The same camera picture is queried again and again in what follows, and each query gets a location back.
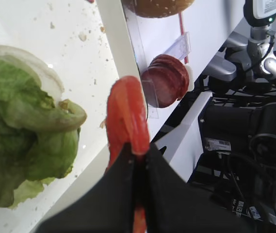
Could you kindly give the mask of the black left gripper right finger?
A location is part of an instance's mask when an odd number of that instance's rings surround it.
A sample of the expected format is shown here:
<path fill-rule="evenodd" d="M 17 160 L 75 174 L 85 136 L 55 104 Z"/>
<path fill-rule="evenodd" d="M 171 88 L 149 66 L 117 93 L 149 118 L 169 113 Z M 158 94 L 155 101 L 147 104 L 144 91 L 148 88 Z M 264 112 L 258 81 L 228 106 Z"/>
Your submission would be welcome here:
<path fill-rule="evenodd" d="M 141 198 L 149 233 L 247 233 L 249 225 L 190 187 L 150 144 L 141 165 Z"/>

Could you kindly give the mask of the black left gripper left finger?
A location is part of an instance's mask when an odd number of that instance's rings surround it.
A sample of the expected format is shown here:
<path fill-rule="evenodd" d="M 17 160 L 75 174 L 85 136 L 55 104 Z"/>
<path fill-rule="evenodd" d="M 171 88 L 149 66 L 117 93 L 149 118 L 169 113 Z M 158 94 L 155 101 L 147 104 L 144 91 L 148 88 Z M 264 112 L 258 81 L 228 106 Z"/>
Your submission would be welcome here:
<path fill-rule="evenodd" d="M 107 173 L 84 196 L 39 225 L 39 233 L 133 231 L 134 155 L 126 143 Z"/>

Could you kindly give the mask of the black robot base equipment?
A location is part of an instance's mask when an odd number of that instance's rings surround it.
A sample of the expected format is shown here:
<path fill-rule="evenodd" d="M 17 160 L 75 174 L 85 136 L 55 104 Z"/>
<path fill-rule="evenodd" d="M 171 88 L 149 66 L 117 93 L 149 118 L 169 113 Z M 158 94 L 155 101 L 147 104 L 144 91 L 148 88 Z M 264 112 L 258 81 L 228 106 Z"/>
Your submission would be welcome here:
<path fill-rule="evenodd" d="M 246 218 L 255 232 L 276 232 L 276 87 L 197 84 L 153 141 L 208 200 Z"/>

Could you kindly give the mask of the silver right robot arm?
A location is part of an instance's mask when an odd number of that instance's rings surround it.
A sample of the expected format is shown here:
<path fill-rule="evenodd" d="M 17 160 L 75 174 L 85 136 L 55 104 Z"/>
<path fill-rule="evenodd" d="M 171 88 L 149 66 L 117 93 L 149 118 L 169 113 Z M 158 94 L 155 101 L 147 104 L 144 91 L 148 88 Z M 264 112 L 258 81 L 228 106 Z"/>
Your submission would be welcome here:
<path fill-rule="evenodd" d="M 252 208 L 261 203 L 276 206 L 276 100 L 228 106 L 230 97 L 224 92 L 243 91 L 235 100 L 253 99 L 258 91 L 248 88 L 256 78 L 276 88 L 276 0 L 247 0 L 244 17 L 250 36 L 232 32 L 223 44 L 224 57 L 212 58 L 202 72 L 223 105 L 196 100 L 182 122 L 156 144 L 177 166 L 188 157 L 195 167 L 204 159 L 220 161 L 219 179 L 228 177 L 253 218 Z M 194 109 L 200 114 L 191 118 Z"/>

